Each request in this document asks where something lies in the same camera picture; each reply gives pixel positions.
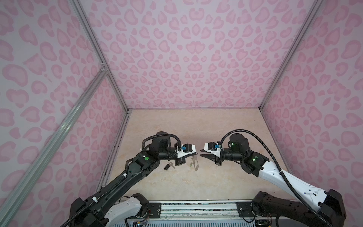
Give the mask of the diagonal aluminium frame bar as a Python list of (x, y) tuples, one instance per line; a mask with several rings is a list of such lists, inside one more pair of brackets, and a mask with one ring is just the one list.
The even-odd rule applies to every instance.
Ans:
[(48, 140), (40, 155), (35, 159), (30, 168), (26, 171), (22, 179), (9, 194), (1, 208), (1, 226), (7, 227), (17, 214), (24, 200), (32, 191), (34, 185), (39, 180), (45, 168), (62, 145), (81, 113), (89, 103), (90, 99), (98, 89), (99, 85), (107, 76), (107, 70), (100, 70), (94, 80), (81, 95), (74, 107), (70, 110), (57, 131)]

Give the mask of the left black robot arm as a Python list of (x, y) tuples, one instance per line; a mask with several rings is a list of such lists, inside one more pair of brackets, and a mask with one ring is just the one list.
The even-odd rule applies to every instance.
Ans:
[(196, 147), (182, 144), (180, 139), (166, 132), (158, 132), (142, 142), (141, 151), (126, 161), (125, 170), (104, 188), (85, 200), (77, 198), (71, 205), (70, 217), (64, 227), (111, 227), (128, 218), (151, 218), (148, 200), (137, 193), (128, 200), (117, 201), (137, 182), (159, 167), (162, 160), (175, 162), (175, 166), (196, 155)]

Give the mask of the left corner aluminium post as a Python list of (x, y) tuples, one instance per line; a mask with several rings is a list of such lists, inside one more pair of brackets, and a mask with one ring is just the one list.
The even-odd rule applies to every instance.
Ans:
[(95, 54), (101, 64), (101, 66), (103, 67), (103, 69), (106, 71), (106, 76), (109, 80), (109, 82), (111, 83), (111, 86), (114, 90), (114, 92), (116, 93), (116, 97), (119, 100), (123, 110), (125, 111), (125, 113), (129, 112), (129, 108), (127, 107), (125, 100), (122, 96), (122, 93), (117, 85), (116, 79), (113, 75), (113, 73), (111, 72), (111, 69), (109, 67), (109, 64), (107, 63), (107, 60), (105, 58), (105, 55), (101, 49), (101, 46), (99, 44), (99, 41), (97, 40), (97, 37), (92, 29), (92, 26), (88, 20), (88, 17), (83, 9), (83, 6), (81, 4), (80, 1), (78, 0), (70, 0), (69, 3), (71, 4), (75, 14), (77, 15), (80, 24), (82, 26), (82, 28), (84, 29), (89, 42), (93, 48), (93, 50), (95, 51)]

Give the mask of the right corner aluminium post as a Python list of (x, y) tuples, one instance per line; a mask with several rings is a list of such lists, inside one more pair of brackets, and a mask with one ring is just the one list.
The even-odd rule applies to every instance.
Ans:
[(280, 78), (283, 76), (288, 64), (290, 63), (294, 54), (297, 52), (298, 48), (300, 47), (305, 35), (307, 34), (310, 27), (314, 23), (315, 18), (317, 17), (319, 11), (321, 10), (321, 8), (325, 4), (325, 2), (326, 1), (324, 1), (324, 0), (315, 0), (313, 2), (309, 12), (307, 13), (307, 16), (305, 17), (300, 29), (298, 30), (295, 38), (293, 39), (293, 42), (292, 42), (286, 56), (284, 57), (276, 75), (274, 76), (274, 79), (272, 80), (272, 82), (267, 90), (267, 93), (259, 107), (260, 112), (262, 112), (264, 107), (267, 105), (267, 102), (269, 101), (270, 97), (272, 96), (272, 93), (273, 93), (275, 87), (277, 86)]

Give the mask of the corner aluminium post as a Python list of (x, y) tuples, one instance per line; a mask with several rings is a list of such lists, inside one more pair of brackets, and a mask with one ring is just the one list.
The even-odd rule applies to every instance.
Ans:
[(305, 35), (307, 34), (310, 27), (314, 23), (315, 18), (317, 17), (319, 11), (321, 10), (321, 8), (325, 4), (325, 2), (326, 1), (324, 1), (324, 0), (315, 0), (313, 2), (309, 12), (307, 13), (307, 16), (305, 17), (300, 29), (298, 30), (295, 38), (293, 39), (293, 42), (292, 42), (286, 56), (284, 57), (276, 75), (274, 76), (274, 79), (272, 80), (272, 82), (267, 90), (267, 93), (259, 107), (260, 112), (262, 112), (264, 107), (267, 105), (267, 102), (269, 101), (270, 97), (272, 96), (272, 93), (273, 93), (275, 87), (277, 86), (280, 78), (283, 76), (288, 64), (290, 63), (294, 54), (297, 52), (298, 48), (300, 47)]
[(114, 90), (114, 92), (116, 93), (116, 97), (119, 100), (123, 110), (125, 111), (125, 113), (129, 112), (129, 108), (127, 107), (125, 100), (122, 96), (122, 93), (117, 85), (116, 79), (113, 75), (113, 73), (111, 72), (111, 69), (109, 67), (109, 64), (107, 63), (107, 60), (105, 58), (105, 55), (101, 49), (101, 46), (99, 44), (99, 41), (97, 40), (97, 37), (92, 29), (92, 26), (88, 20), (88, 17), (83, 9), (83, 6), (81, 4), (80, 1), (78, 0), (70, 0), (69, 3), (71, 4), (75, 14), (77, 15), (80, 24), (82, 26), (82, 28), (84, 29), (89, 42), (93, 48), (93, 50), (95, 51), (95, 54), (101, 64), (101, 66), (103, 67), (103, 69), (106, 71), (106, 76), (109, 80), (109, 82), (111, 83), (111, 86)]

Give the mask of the black headed key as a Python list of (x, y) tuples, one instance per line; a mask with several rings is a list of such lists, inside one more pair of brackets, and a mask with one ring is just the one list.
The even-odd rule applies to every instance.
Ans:
[(167, 171), (169, 168), (173, 168), (175, 169), (175, 166), (172, 162), (169, 162), (165, 167), (164, 167), (164, 170)]

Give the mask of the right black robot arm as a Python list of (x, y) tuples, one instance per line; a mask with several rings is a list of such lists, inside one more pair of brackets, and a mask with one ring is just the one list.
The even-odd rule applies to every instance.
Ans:
[(224, 161), (238, 162), (247, 174), (266, 180), (297, 199), (290, 201), (258, 192), (250, 205), (256, 216), (275, 214), (276, 220), (285, 217), (308, 227), (344, 226), (347, 213), (342, 195), (284, 171), (266, 144), (250, 131), (233, 130), (221, 141), (205, 143), (201, 156), (218, 166)]

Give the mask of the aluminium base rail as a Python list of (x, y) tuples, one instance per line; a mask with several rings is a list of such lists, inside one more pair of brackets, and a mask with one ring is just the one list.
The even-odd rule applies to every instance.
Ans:
[(296, 221), (274, 213), (256, 216), (252, 223), (239, 217), (237, 203), (250, 201), (149, 201), (161, 203), (160, 218), (147, 218), (146, 204), (135, 197), (125, 197), (105, 213), (101, 221), (92, 224), (85, 220), (72, 227), (282, 227), (292, 226)]

